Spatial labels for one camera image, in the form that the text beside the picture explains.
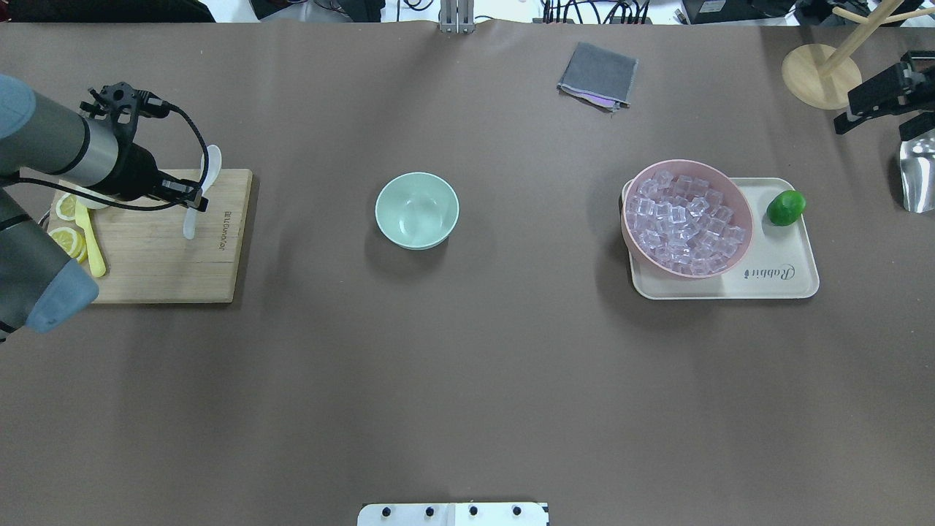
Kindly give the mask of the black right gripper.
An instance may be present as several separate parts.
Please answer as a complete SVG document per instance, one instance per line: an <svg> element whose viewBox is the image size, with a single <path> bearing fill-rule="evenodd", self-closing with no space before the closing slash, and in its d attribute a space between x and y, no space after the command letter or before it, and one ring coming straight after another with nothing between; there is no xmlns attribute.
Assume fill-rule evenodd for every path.
<svg viewBox="0 0 935 526"><path fill-rule="evenodd" d="M912 111L918 114L899 126L899 139L910 141L931 132L934 127L933 63L933 51L907 51L897 64L852 88L847 93L846 111L834 119L835 132L846 134L871 119Z"/></svg>

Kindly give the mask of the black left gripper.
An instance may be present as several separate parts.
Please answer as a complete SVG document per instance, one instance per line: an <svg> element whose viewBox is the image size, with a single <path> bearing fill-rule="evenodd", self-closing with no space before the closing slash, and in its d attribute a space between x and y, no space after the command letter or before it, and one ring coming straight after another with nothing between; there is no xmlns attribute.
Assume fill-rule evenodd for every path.
<svg viewBox="0 0 935 526"><path fill-rule="evenodd" d="M111 197L134 201L147 197L206 212L208 199L199 183L177 179L158 169L153 154L136 143L123 145L111 172Z"/></svg>

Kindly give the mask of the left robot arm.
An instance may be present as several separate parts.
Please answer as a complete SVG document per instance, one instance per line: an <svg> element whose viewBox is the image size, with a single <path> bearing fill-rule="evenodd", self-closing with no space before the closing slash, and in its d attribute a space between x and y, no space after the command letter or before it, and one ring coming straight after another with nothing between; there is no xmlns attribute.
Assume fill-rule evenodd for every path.
<svg viewBox="0 0 935 526"><path fill-rule="evenodd" d="M153 154L136 144L140 118L164 118L184 111L127 83L91 91L93 100L67 109L38 94L22 80L2 76L2 186L22 183L22 169L49 175L38 180L104 205L133 210L140 197L158 210L183 206L204 212L208 173L180 180L158 169ZM21 327L45 333L79 313L98 296L96 280L57 246L9 193L2 193L2 337Z"/></svg>

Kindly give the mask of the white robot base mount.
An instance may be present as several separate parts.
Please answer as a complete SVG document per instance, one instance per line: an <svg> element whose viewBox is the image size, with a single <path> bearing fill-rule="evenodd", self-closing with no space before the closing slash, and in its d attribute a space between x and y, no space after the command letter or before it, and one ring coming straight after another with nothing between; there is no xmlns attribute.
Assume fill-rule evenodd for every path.
<svg viewBox="0 0 935 526"><path fill-rule="evenodd" d="M549 525L546 503L371 503L361 508L357 525Z"/></svg>

